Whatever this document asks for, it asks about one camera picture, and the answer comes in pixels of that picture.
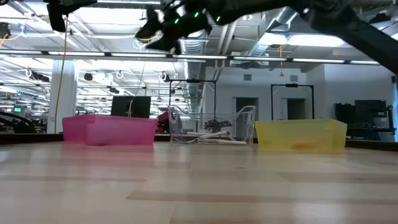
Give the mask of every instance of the ceiling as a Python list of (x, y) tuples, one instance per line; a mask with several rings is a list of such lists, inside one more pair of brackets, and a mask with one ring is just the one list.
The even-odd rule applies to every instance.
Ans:
[[(145, 4), (138, 4), (141, 1), (101, 1), (90, 7), (81, 8), (70, 14), (67, 35), (67, 50), (79, 52), (142, 52), (151, 53), (134, 39), (134, 34), (142, 27), (146, 20), (144, 10)], [(363, 19), (369, 19), (375, 12), (389, 9), (392, 1), (378, 0), (358, 0), (353, 1), (357, 12), (360, 12)], [(262, 12), (240, 18), (236, 26), (213, 25), (210, 35), (205, 37), (190, 37), (189, 40), (182, 40), (183, 44), (189, 41), (197, 41), (203, 44), (199, 54), (218, 55), (233, 54), (246, 55), (259, 39), (265, 30), (262, 28), (265, 22), (273, 18), (272, 12)], [(25, 27), (25, 34), (13, 41), (4, 41), (1, 49), (17, 50), (63, 50), (64, 34), (54, 32), (49, 24), (49, 17), (46, 4), (41, 1), (10, 1), (8, 5), (0, 7), (0, 22), (10, 23), (11, 38), (17, 37), (21, 33), (21, 25)], [(290, 38), (297, 34), (316, 34), (299, 17), (295, 17), (290, 23), (290, 30), (280, 33)], [(302, 57), (302, 58), (349, 58), (363, 60), (367, 56), (361, 52), (342, 45), (339, 47), (314, 47), (299, 45), (270, 46), (265, 54), (271, 57)], [(137, 86), (151, 86), (152, 90), (147, 90), (147, 95), (154, 97), (152, 107), (153, 114), (159, 113), (158, 107), (168, 104), (166, 90), (169, 84), (159, 80), (162, 72), (169, 74), (174, 79), (190, 78), (193, 74), (192, 63), (201, 64), (202, 61), (189, 60), (75, 60), (75, 64), (80, 69), (79, 85), (109, 85), (112, 83), (120, 88), (123, 95), (143, 95), (144, 90), (138, 90)], [(3, 83), (42, 83), (33, 80), (29, 76), (27, 69), (41, 73), (51, 78), (53, 61), (50, 58), (29, 58), (29, 57), (3, 57), (0, 58), (0, 82)], [(214, 67), (213, 61), (206, 62), (206, 66)], [(306, 63), (285, 63), (286, 68), (302, 69), (308, 67)], [(280, 68), (279, 62), (269, 62), (259, 68), (273, 70)], [(86, 81), (86, 73), (95, 73), (106, 78), (97, 78), (93, 81)], [(197, 110), (201, 97), (201, 86), (192, 88), (192, 84), (176, 83), (176, 87), (181, 90), (176, 91), (174, 100), (178, 99), (177, 104), (187, 110)], [(33, 101), (41, 102), (45, 108), (48, 106), (46, 98), (49, 98), (49, 87), (8, 87), (0, 89), (0, 106), (16, 103), (17, 97), (26, 105), (34, 105)], [(5, 99), (12, 95), (15, 99)], [(107, 88), (79, 88), (78, 108), (79, 110), (95, 110), (96, 112), (109, 113), (112, 96)]]

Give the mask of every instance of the yellow plastic bin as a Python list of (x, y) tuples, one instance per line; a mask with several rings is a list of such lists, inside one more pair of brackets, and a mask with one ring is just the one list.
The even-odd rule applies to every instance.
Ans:
[(344, 152), (347, 124), (334, 119), (256, 121), (261, 149)]

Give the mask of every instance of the black monitor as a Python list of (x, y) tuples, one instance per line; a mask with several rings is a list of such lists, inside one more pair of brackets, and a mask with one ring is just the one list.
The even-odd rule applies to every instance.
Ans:
[(356, 100), (355, 115), (357, 122), (373, 123), (373, 118), (386, 118), (387, 105), (385, 100)]
[(114, 96), (112, 100), (112, 116), (128, 116), (131, 104), (131, 116), (149, 118), (150, 96)]

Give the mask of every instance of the pillar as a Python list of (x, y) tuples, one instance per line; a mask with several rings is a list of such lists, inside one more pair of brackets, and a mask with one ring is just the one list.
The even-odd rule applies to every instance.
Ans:
[(50, 90), (50, 108), (47, 120), (47, 134), (54, 134), (63, 131), (62, 118), (75, 115), (76, 111), (76, 93), (79, 77), (79, 70), (75, 67), (73, 61), (65, 61), (63, 67), (63, 77), (61, 91), (58, 101), (57, 112), (57, 130), (55, 131), (55, 106), (57, 104), (58, 88), (60, 84), (60, 76), (62, 69), (62, 61), (54, 60), (52, 68), (51, 90)]

